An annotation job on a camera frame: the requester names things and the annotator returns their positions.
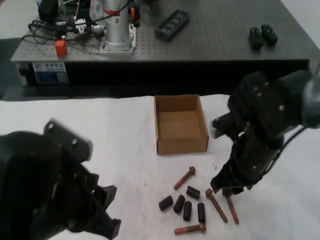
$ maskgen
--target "label sticker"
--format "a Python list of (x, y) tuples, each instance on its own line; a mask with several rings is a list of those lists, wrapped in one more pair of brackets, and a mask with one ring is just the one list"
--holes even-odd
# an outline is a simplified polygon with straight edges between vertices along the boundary
[(103, 15), (105, 17), (112, 15), (112, 17), (109, 17), (106, 19), (106, 21), (110, 24), (120, 24), (120, 12), (117, 11), (113, 11), (113, 10), (107, 10), (107, 9), (103, 9)]
[(39, 84), (68, 84), (64, 62), (33, 62), (36, 80)]

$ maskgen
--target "black connector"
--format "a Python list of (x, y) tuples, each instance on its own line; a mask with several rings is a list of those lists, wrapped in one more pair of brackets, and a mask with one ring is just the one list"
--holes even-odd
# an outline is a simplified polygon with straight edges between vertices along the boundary
[(257, 27), (252, 27), (249, 30), (249, 42), (253, 49), (260, 50), (264, 45), (264, 39), (261, 31)]
[(270, 46), (273, 47), (274, 45), (276, 45), (278, 41), (278, 36), (270, 25), (262, 24), (261, 31), (263, 38)]

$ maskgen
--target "metal cylinder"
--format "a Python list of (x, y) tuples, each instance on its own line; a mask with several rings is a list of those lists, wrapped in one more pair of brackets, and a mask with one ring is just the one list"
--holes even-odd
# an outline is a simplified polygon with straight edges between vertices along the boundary
[(188, 186), (188, 188), (186, 189), (186, 194), (197, 200), (199, 200), (200, 198), (200, 191), (198, 189), (193, 188), (192, 186)]
[(186, 198), (183, 196), (183, 195), (180, 195), (173, 207), (173, 210), (179, 214), (182, 210), (182, 208), (184, 207), (184, 204), (185, 204), (185, 201), (186, 201)]
[(199, 223), (205, 223), (206, 222), (205, 204), (203, 202), (199, 202), (197, 206), (198, 206), (198, 220), (199, 220)]
[[(127, 0), (102, 0), (104, 16), (115, 14), (120, 8), (127, 3)], [(106, 35), (104, 40), (108, 45), (120, 47), (130, 44), (133, 36), (129, 31), (128, 7), (120, 13), (104, 20)]]
[(192, 203), (190, 201), (186, 201), (184, 203), (184, 211), (183, 211), (183, 220), (185, 220), (186, 222), (190, 221), (191, 209), (192, 209)]
[(159, 202), (159, 208), (161, 211), (166, 210), (168, 207), (170, 207), (172, 204), (174, 204), (174, 200), (172, 199), (172, 196), (167, 196), (165, 199), (163, 199), (161, 202)]

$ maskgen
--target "silver cylinder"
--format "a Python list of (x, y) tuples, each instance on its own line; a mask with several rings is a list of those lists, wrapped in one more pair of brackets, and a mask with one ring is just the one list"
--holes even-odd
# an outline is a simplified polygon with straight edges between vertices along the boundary
[[(110, 16), (122, 8), (128, 0), (102, 0), (104, 16)], [(132, 42), (133, 37), (129, 32), (128, 7), (115, 16), (104, 20), (106, 35), (104, 40), (110, 46), (120, 47)]]

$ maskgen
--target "orange block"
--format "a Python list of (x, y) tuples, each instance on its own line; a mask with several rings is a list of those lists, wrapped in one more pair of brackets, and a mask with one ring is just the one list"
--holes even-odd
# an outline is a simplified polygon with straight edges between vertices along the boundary
[(57, 40), (55, 42), (55, 51), (58, 56), (65, 56), (67, 54), (67, 44), (65, 40)]

